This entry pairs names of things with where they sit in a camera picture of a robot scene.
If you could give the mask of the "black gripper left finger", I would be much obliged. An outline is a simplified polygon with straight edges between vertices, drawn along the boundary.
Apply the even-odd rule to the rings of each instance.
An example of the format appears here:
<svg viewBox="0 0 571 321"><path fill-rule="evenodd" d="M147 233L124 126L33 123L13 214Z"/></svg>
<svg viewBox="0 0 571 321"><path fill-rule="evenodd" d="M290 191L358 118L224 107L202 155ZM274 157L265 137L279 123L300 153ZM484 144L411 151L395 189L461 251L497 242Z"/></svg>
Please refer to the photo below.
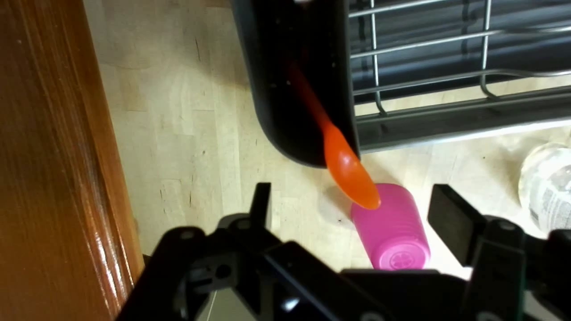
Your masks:
<svg viewBox="0 0 571 321"><path fill-rule="evenodd" d="M268 219L272 201L272 184L259 182L254 191L252 205L250 205L250 223L256 228L265 228Z"/></svg>

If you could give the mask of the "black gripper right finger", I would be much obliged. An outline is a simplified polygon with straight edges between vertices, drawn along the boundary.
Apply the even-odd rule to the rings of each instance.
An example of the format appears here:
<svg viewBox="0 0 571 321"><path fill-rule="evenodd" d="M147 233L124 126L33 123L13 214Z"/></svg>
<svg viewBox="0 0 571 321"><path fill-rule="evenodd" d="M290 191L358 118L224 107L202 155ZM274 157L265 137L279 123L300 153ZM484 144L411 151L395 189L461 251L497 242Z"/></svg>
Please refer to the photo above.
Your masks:
<svg viewBox="0 0 571 321"><path fill-rule="evenodd" d="M472 266L484 216L452 185L433 187L429 223L463 266Z"/></svg>

